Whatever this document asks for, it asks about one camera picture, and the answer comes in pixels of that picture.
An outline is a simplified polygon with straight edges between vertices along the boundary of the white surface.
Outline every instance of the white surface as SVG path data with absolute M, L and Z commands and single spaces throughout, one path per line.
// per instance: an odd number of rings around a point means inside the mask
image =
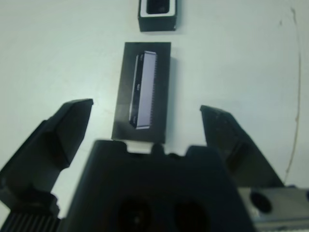
M 199 108 L 215 106 L 235 116 L 284 179 L 300 93 L 287 183 L 309 187 L 309 2 L 179 4 L 177 31 L 140 33 L 137 0 L 0 0 L 0 166 L 62 103 L 94 99 L 85 139 L 53 189 L 60 216 L 93 142 L 111 137 L 125 42 L 172 42 L 167 152 L 205 145 Z M 2 205 L 0 223 L 7 213 Z
M 166 17 L 174 16 L 176 13 L 176 1 L 169 1 L 169 11 L 165 14 L 149 14 L 147 13 L 147 0 L 141 0 L 140 2 L 140 16 L 141 17 Z

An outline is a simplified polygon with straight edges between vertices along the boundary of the printed product image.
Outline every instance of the printed product image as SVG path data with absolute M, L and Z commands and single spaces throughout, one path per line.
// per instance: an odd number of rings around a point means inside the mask
M 151 126 L 156 59 L 151 51 L 136 56 L 129 121 L 137 130 Z

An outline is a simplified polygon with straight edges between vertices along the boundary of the product box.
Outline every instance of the product box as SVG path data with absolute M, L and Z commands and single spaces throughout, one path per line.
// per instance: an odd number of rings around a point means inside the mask
M 126 43 L 112 139 L 165 142 L 171 43 Z
M 140 31 L 176 30 L 177 0 L 140 0 Z

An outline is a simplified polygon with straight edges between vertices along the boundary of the white table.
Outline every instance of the white table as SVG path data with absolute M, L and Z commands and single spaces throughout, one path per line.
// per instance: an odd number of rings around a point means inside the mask
M 125 42 L 172 42 L 166 152 L 205 145 L 199 108 L 215 106 L 286 184 L 309 187 L 309 2 L 179 4 L 177 31 L 140 33 L 137 0 L 0 0 L 0 167 L 62 103 L 94 99 L 85 139 L 53 189 L 61 217 L 93 142 L 111 137 Z M 0 223 L 7 213 L 1 205 Z

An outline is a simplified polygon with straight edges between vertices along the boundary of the screw hole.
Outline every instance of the screw hole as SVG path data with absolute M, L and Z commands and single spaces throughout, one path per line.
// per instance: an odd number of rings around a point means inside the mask
M 266 196 L 258 192 L 252 192 L 250 194 L 250 199 L 254 206 L 261 212 L 268 214 L 272 210 L 270 201 Z
M 175 223 L 180 232 L 208 232 L 210 221 L 197 203 L 179 203 L 175 206 Z
M 122 232 L 144 232 L 150 226 L 151 210 L 141 199 L 125 200 L 118 212 L 118 222 Z

